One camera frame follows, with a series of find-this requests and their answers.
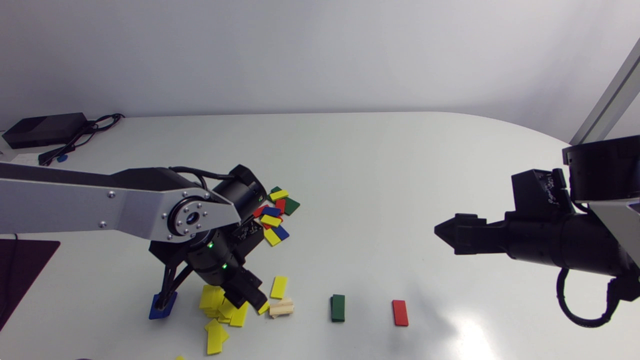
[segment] pile of blocks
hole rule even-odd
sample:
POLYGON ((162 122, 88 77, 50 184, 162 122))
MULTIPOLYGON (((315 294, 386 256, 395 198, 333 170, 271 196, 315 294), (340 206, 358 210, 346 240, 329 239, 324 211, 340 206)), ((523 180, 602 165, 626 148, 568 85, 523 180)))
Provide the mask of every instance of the pile of blocks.
POLYGON ((225 298, 225 290, 219 286, 211 286, 206 284, 202 288, 202 296, 200 297, 200 309, 209 318, 213 318, 204 329, 208 332, 207 337, 207 355, 222 352, 222 343, 227 340, 229 335, 225 331, 223 323, 229 326, 242 327, 249 303, 245 302, 239 309, 231 304, 225 298))
POLYGON ((289 197, 287 190, 274 187, 269 193, 270 201, 275 205, 262 206, 253 212, 253 217, 259 218, 264 227, 264 237, 271 246, 278 245, 289 237, 289 233, 282 227, 282 214, 291 215, 300 207, 300 203, 289 197))
POLYGON ((287 280, 288 279, 284 276, 276 276, 275 279, 273 279, 271 297, 274 299, 280 299, 280 301, 270 305, 269 308, 269 316, 274 319, 280 315, 293 314, 293 300, 291 300, 290 297, 284 297, 287 280))

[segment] yellow block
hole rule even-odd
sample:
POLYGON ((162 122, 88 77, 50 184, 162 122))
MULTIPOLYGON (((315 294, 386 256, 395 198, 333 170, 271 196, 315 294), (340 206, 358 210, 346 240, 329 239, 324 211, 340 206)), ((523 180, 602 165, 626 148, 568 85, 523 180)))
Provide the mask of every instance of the yellow block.
POLYGON ((212 325, 207 335, 207 355, 219 354, 222 352, 222 338, 224 328, 222 325, 212 325))
POLYGON ((202 287, 202 295, 200 296, 200 309, 211 307, 211 300, 213 299, 215 290, 216 287, 209 284, 205 284, 205 286, 202 287))
POLYGON ((260 218, 260 222, 262 222, 263 224, 267 224, 267 225, 271 225, 274 227, 278 227, 280 226, 280 223, 282 222, 282 220, 280 220, 279 218, 276 217, 272 217, 271 215, 263 215, 260 218))
POLYGON ((284 199, 287 196, 289 196, 289 192, 287 190, 280 190, 279 192, 275 192, 275 193, 270 193, 269 194, 269 197, 271 198, 271 201, 284 199))
POLYGON ((222 342, 225 342, 227 339, 229 339, 229 333, 225 330, 225 327, 220 327, 220 332, 221 332, 221 337, 222 337, 222 342))
POLYGON ((282 299, 284 290, 287 287, 287 278, 285 276, 276 276, 273 279, 273 287, 271 288, 271 297, 274 299, 282 299))
POLYGON ((206 331, 209 331, 209 328, 210 328, 210 327, 212 327, 212 326, 217 326, 217 325, 220 325, 220 324, 218 323, 218 321, 217 321, 216 319, 213 319, 213 320, 211 320, 210 322, 208 322, 208 323, 207 323, 207 325, 205 325, 205 326, 204 326, 204 329, 205 329, 206 331))
POLYGON ((231 322, 229 323, 229 326, 243 327, 244 319, 246 319, 246 310, 248 308, 249 302, 244 302, 244 304, 231 316, 231 322))
POLYGON ((258 315, 264 314, 265 311, 269 309, 269 302, 265 302, 264 305, 258 310, 258 315))
POLYGON ((234 311, 236 311, 236 307, 231 304, 231 301, 225 299, 222 302, 222 305, 218 308, 218 311, 222 315, 224 315, 225 318, 231 318, 231 316, 234 314, 234 311))
POLYGON ((265 239, 267 239, 267 241, 269 242, 269 244, 271 246, 276 246, 282 241, 282 240, 280 240, 278 235, 276 235, 276 233, 273 232, 272 229, 268 229, 267 231, 265 231, 264 232, 264 237, 265 237, 265 239))
POLYGON ((211 300, 211 307, 215 310, 218 310, 218 308, 222 305, 223 300, 225 300, 225 290, 223 290, 219 286, 216 287, 217 289, 214 292, 213 298, 211 300))

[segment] wooden block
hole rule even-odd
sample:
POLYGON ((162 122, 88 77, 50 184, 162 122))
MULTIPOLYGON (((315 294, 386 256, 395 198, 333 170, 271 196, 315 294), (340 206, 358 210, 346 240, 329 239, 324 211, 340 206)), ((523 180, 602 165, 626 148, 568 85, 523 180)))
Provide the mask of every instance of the wooden block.
POLYGON ((221 336, 220 340, 222 340, 222 342, 225 342, 229 339, 229 333, 225 330, 224 326, 220 327, 220 336, 221 336))
POLYGON ((287 192, 287 190, 280 190, 279 192, 269 194, 269 198, 271 199, 271 201, 284 199, 287 196, 289 196, 289 192, 287 192))
POLYGON ((276 200, 276 209, 280 210, 280 213, 278 215, 284 214, 284 207, 286 202, 287 202, 287 199, 276 200))
POLYGON ((276 233, 281 241, 289 237, 289 233, 282 226, 274 227, 273 232, 276 233))
POLYGON ((331 321, 344 322, 344 295, 333 294, 331 297, 331 321))
POLYGON ((276 233, 273 232, 273 229, 265 230, 264 231, 264 237, 265 237, 265 239, 267 239, 267 241, 269 242, 269 244, 271 246, 276 246, 281 242, 281 240, 278 237, 278 235, 276 235, 276 233))
POLYGON ((244 302, 244 304, 231 316, 231 322, 229 326, 235 327, 243 327, 244 320, 246 319, 246 310, 249 308, 249 302, 244 302))
POLYGON ((220 311, 220 313, 225 317, 225 318, 231 318, 231 315, 234 314, 234 311, 236 310, 236 307, 231 304, 231 301, 225 299, 222 302, 222 305, 218 308, 218 311, 220 311))
POLYGON ((274 299, 282 299, 284 290, 287 287, 287 278, 285 276, 276 276, 273 279, 273 287, 271 288, 271 297, 274 299))
POLYGON ((211 325, 207 332, 207 355, 219 354, 222 352, 222 337, 224 328, 222 325, 211 325))
POLYGON ((404 300, 393 300, 391 304, 394 307, 396 326, 409 326, 409 318, 406 315, 406 303, 404 300))
POLYGON ((262 209, 262 214, 263 215, 269 215, 272 217, 279 217, 280 216, 280 209, 278 208, 272 208, 272 207, 265 207, 262 209))
POLYGON ((278 227, 280 226, 280 223, 282 222, 282 220, 280 220, 279 218, 275 218, 269 215, 263 215, 260 218, 260 222, 262 222, 263 224, 267 224, 267 225, 271 225, 274 227, 278 227))
POLYGON ((213 299, 216 286, 205 284, 202 286, 202 295, 200 296, 200 309, 211 308, 211 300, 213 299))
POLYGON ((218 321, 216 319, 211 320, 210 322, 207 323, 207 325, 204 326, 204 329, 206 331, 209 331, 209 328, 212 326, 217 326, 220 325, 220 323, 218 323, 218 321))
POLYGON ((253 212, 253 217, 254 217, 254 218, 259 218, 259 217, 260 217, 260 215, 262 215, 262 210, 263 210, 264 208, 266 208, 266 207, 267 207, 267 206, 266 206, 266 205, 264 205, 264 206, 261 206, 261 207, 257 208, 257 209, 253 212))
POLYGON ((258 315, 264 314, 265 311, 269 309, 269 302, 265 302, 264 305, 258 310, 258 315))
POLYGON ((216 311, 225 300, 225 290, 219 286, 217 286, 217 288, 218 289, 216 289, 216 291, 214 292, 213 299, 211 300, 211 308, 216 311))
POLYGON ((294 199, 288 197, 288 198, 285 199, 284 213, 287 214, 287 215, 291 215, 299 207, 300 207, 300 203, 299 202, 297 202, 294 199))
POLYGON ((290 297, 286 297, 269 308, 269 316, 277 318, 280 315, 293 314, 293 301, 290 297))

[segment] white table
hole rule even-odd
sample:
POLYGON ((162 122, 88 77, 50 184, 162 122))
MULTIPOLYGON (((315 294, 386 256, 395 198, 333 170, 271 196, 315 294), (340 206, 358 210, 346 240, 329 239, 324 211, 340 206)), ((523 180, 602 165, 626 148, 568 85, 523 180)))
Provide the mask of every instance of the white table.
MULTIPOLYGON (((433 227, 455 213, 501 220, 510 175, 562 167, 566 144, 524 127, 453 113, 242 115, 124 119, 54 167, 110 174, 238 163, 267 189, 302 203, 291 237, 261 243, 246 267, 269 291, 289 277, 296 312, 250 312, 215 359, 633 359, 638 304, 622 302, 599 329, 572 324, 555 294, 557 268, 504 254, 455 256, 433 227), (346 295, 346 322, 329 297, 346 295), (410 326, 394 326, 391 300, 410 326)), ((34 234, 57 253, 4 330, 0 359, 205 357, 203 281, 179 288, 171 316, 147 320, 163 265, 148 241, 117 232, 34 234)), ((608 277, 572 272, 570 308, 604 311, 608 277)))

